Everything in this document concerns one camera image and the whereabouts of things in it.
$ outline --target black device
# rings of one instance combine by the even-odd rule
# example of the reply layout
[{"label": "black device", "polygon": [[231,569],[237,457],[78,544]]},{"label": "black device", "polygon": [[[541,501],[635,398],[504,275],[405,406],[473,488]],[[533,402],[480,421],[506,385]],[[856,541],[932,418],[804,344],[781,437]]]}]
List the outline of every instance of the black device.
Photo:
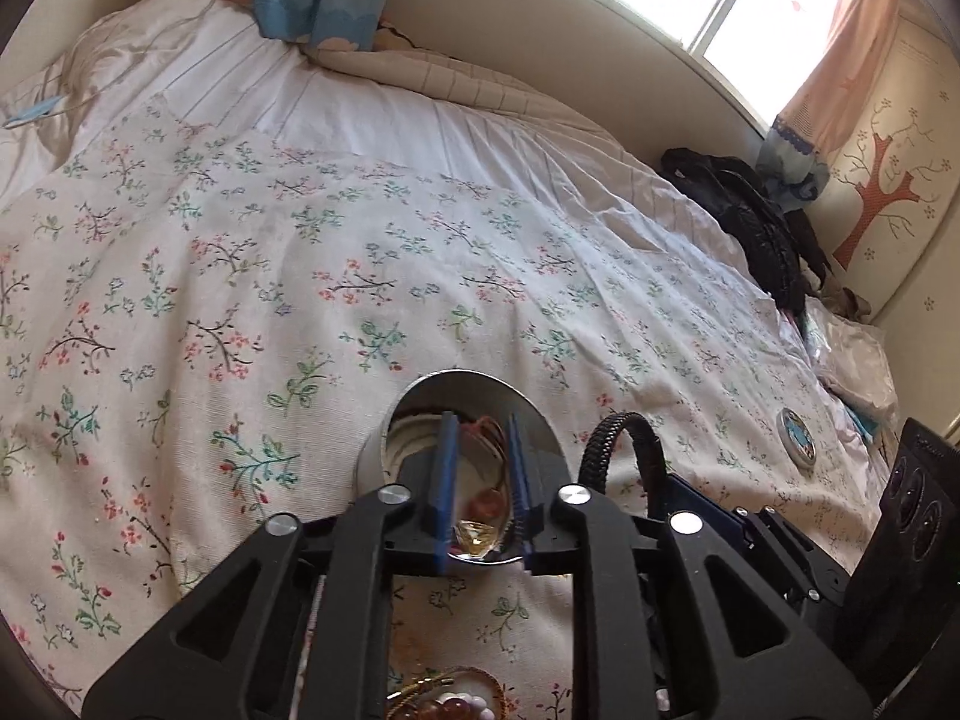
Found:
[{"label": "black device", "polygon": [[[445,413],[435,450],[339,517],[268,520],[97,680],[83,720],[283,720],[322,575],[299,717],[382,718],[392,577],[449,560],[456,426]],[[623,430],[650,518],[603,495]],[[960,453],[919,423],[852,578],[772,509],[727,512],[667,473],[635,413],[597,428],[579,484],[515,421],[508,445],[524,564],[573,576],[572,720],[868,720],[918,665],[882,717],[957,706]]]}]

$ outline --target black braided cable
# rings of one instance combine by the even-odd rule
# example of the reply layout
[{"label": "black braided cable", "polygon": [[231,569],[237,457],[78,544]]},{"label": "black braided cable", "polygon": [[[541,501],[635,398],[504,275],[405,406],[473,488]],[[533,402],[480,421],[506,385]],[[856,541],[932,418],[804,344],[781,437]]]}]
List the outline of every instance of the black braided cable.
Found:
[{"label": "black braided cable", "polygon": [[634,443],[643,488],[652,498],[666,481],[664,447],[650,423],[637,412],[612,413],[593,429],[580,461],[577,482],[597,493],[607,492],[607,472],[613,447],[624,430]]}]

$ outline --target floral print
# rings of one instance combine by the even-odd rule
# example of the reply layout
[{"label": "floral print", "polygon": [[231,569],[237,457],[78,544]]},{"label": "floral print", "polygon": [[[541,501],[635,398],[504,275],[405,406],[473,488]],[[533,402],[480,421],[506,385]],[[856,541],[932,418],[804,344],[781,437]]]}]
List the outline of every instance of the floral print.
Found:
[{"label": "floral print", "polygon": [[[388,404],[442,368],[523,391],[571,464],[599,419],[641,410],[725,505],[775,505],[848,565],[870,532],[799,341],[685,228],[645,250],[586,208],[229,136],[160,98],[3,204],[0,519],[39,536],[0,607],[72,709],[258,523],[342,512]],[[815,437],[812,476],[771,427],[781,404]],[[642,514],[627,442],[608,489]],[[545,653],[569,650],[570,597],[516,565],[404,578],[392,679],[476,664],[515,717],[558,720],[569,657]]]}]

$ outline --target tree wall decal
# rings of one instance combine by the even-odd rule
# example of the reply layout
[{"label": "tree wall decal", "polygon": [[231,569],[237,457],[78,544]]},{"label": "tree wall decal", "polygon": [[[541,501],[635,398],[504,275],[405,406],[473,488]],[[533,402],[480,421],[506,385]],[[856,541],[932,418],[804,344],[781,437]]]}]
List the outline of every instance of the tree wall decal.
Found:
[{"label": "tree wall decal", "polygon": [[[939,194],[932,194],[924,197],[918,194],[918,187],[914,182],[930,182],[936,173],[949,172],[952,169],[949,160],[941,160],[939,166],[934,167],[934,159],[929,159],[925,164],[917,164],[904,170],[901,165],[901,158],[896,153],[890,153],[891,146],[909,146],[916,149],[918,143],[924,145],[923,141],[935,143],[930,133],[930,129],[921,129],[917,119],[919,113],[916,108],[910,108],[907,111],[910,122],[899,129],[888,130],[885,135],[881,135],[885,127],[882,127],[880,117],[884,111],[893,107],[888,98],[880,100],[880,103],[874,106],[874,114],[870,118],[871,132],[861,129],[856,133],[854,147],[856,153],[844,153],[844,156],[851,161],[851,167],[845,171],[834,167],[832,175],[841,184],[850,184],[856,189],[857,194],[863,202],[863,208],[860,211],[853,230],[846,237],[833,256],[837,262],[848,269],[853,253],[863,238],[867,228],[876,218],[884,218],[889,225],[890,232],[894,238],[899,240],[901,235],[915,237],[913,231],[913,221],[907,215],[887,210],[888,206],[899,200],[909,200],[914,203],[928,204],[928,217],[932,218],[935,211],[932,204],[939,198]],[[868,152],[872,146],[872,158],[868,162]]]}]

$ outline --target brown bead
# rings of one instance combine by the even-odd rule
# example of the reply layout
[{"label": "brown bead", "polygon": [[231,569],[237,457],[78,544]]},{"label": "brown bead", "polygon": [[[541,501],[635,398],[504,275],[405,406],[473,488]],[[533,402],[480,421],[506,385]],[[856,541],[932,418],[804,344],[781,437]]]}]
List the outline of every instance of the brown bead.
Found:
[{"label": "brown bead", "polygon": [[500,519],[506,511],[503,495],[493,488],[480,490],[467,504],[467,518],[474,522],[491,524]]},{"label": "brown bead", "polygon": [[443,708],[436,701],[424,701],[416,709],[416,720],[440,720]]},{"label": "brown bead", "polygon": [[443,707],[440,707],[440,710],[443,712],[441,715],[443,720],[469,720],[469,717],[473,714],[470,704],[462,698],[448,698],[443,702]]}]

